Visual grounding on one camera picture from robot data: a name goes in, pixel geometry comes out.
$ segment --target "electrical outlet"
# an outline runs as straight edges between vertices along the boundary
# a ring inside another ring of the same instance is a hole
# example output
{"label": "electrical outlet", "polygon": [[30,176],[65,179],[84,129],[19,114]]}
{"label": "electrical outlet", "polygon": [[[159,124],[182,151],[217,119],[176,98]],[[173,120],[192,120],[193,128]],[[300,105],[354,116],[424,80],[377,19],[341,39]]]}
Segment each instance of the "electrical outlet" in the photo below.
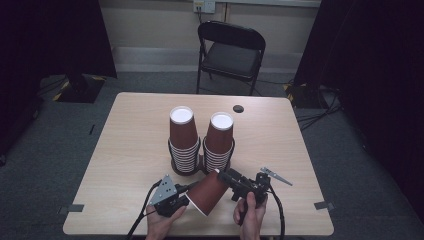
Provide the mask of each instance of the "electrical outlet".
{"label": "electrical outlet", "polygon": [[215,13],[215,1],[193,1],[193,12],[197,13],[200,10],[202,13]]}

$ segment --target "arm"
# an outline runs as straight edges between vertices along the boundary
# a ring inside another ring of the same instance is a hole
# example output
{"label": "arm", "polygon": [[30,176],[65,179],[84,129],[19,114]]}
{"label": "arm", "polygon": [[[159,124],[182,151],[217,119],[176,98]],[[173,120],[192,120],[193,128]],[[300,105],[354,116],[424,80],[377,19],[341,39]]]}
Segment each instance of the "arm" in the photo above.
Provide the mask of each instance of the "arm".
{"label": "arm", "polygon": [[247,194],[246,199],[240,199],[234,209],[234,222],[236,224],[240,221],[240,213],[246,211],[244,209],[244,202],[247,201],[247,213],[244,218],[243,224],[240,227],[240,239],[242,240],[259,240],[262,220],[266,212],[266,199],[261,205],[256,206],[255,195],[252,192]]}
{"label": "arm", "polygon": [[146,208],[146,212],[148,214],[146,240],[164,239],[171,229],[172,223],[183,215],[185,209],[186,206],[182,206],[170,218],[167,218],[160,216],[156,212],[149,214],[155,211],[155,207],[148,205]]}

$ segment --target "stack of cups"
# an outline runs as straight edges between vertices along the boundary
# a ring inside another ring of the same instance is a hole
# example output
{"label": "stack of cups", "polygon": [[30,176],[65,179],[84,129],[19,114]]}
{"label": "stack of cups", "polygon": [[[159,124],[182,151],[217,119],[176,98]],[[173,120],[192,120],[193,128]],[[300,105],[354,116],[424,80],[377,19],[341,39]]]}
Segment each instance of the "stack of cups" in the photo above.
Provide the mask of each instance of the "stack of cups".
{"label": "stack of cups", "polygon": [[226,170],[230,166],[234,150],[233,117],[225,112],[212,115],[206,137],[203,140],[204,172]]}
{"label": "stack of cups", "polygon": [[179,106],[170,113],[170,137],[168,140],[171,153],[171,165],[174,171],[183,176],[197,172],[200,139],[194,122],[193,111],[186,106]]}

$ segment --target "wooden table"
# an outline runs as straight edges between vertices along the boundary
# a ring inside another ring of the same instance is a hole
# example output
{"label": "wooden table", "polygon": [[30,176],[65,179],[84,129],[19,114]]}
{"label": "wooden table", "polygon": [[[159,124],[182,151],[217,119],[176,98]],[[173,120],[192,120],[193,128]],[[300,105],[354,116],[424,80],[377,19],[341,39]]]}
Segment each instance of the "wooden table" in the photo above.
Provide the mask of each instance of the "wooden table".
{"label": "wooden table", "polygon": [[[189,184],[204,177],[200,171],[183,177],[172,170],[167,145],[169,113],[180,105],[193,110],[202,139],[213,113],[223,111],[233,116],[236,147],[232,168],[254,179],[259,169],[266,166],[293,183],[289,186],[271,179],[284,207],[286,235],[333,233],[328,210],[316,210],[314,206],[324,199],[287,99],[120,93],[73,202],[83,204],[84,209],[68,214],[63,227],[66,234],[126,235],[140,213],[148,190],[165,174],[170,174],[175,184]],[[243,106],[244,112],[235,113],[234,105]],[[174,223],[170,235],[238,235],[239,227],[232,219],[236,203],[231,201],[231,196],[229,189],[208,217],[190,204]],[[279,231],[278,207],[269,195],[261,234],[277,236]],[[134,234],[146,232],[147,219],[143,219]]]}

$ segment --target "brown paper cup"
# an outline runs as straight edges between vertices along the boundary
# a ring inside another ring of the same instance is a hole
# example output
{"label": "brown paper cup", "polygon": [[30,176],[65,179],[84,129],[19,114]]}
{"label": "brown paper cup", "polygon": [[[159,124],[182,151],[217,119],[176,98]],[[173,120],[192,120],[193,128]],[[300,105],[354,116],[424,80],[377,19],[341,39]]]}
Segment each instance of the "brown paper cup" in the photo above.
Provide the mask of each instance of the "brown paper cup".
{"label": "brown paper cup", "polygon": [[212,153],[227,153],[233,144],[233,117],[229,113],[214,113],[209,122],[206,145]]}
{"label": "brown paper cup", "polygon": [[218,179],[219,170],[212,171],[186,193],[190,202],[205,216],[219,202],[228,185]]}
{"label": "brown paper cup", "polygon": [[197,129],[193,111],[186,106],[179,106],[171,110],[169,124],[169,140],[172,146],[178,149],[189,149],[197,140]]}

